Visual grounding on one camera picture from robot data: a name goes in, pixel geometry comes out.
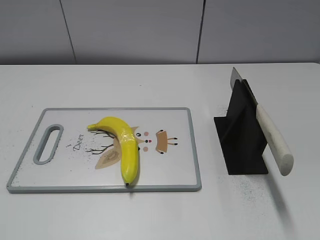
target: banana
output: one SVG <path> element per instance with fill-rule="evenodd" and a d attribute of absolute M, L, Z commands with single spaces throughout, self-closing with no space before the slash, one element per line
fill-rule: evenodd
<path fill-rule="evenodd" d="M 96 124 L 87 127 L 89 131 L 104 130 L 114 134 L 121 148 L 121 174 L 126 186 L 131 184 L 138 172 L 139 154 L 138 143 L 133 130 L 120 118 L 107 116 Z"/>

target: deer ear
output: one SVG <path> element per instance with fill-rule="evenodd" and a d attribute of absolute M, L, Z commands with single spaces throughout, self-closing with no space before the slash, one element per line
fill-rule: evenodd
<path fill-rule="evenodd" d="M 138 126 L 131 127 L 132 131 L 135 132 L 137 130 Z"/>
<path fill-rule="evenodd" d="M 114 147 L 100 157 L 99 161 L 95 165 L 95 169 L 103 169 L 116 164 L 121 160 L 121 149 Z"/>

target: knife holder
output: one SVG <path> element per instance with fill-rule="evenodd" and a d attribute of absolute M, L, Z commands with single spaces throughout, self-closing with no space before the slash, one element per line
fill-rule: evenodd
<path fill-rule="evenodd" d="M 239 80 L 226 116 L 214 117 L 214 122 L 229 175 L 268 174 L 262 158 L 267 141 L 256 119 L 256 105 Z"/>

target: white knife handle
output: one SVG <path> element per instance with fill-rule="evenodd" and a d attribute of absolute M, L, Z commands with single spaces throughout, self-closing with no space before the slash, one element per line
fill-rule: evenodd
<path fill-rule="evenodd" d="M 281 175 L 287 176 L 294 166 L 294 156 L 284 137 L 260 104 L 256 106 L 255 114 Z"/>

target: knife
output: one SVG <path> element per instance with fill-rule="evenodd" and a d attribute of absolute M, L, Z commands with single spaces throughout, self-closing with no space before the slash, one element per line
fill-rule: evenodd
<path fill-rule="evenodd" d="M 267 143 L 269 144 L 275 162 L 281 175 L 287 176 L 294 166 L 294 156 L 292 155 L 284 137 L 261 104 L 257 102 L 247 80 L 242 79 L 238 71 L 233 68 L 230 78 L 230 86 L 232 90 L 234 89 L 236 80 L 239 80 L 248 90 L 255 106 L 255 117 L 262 129 Z"/>

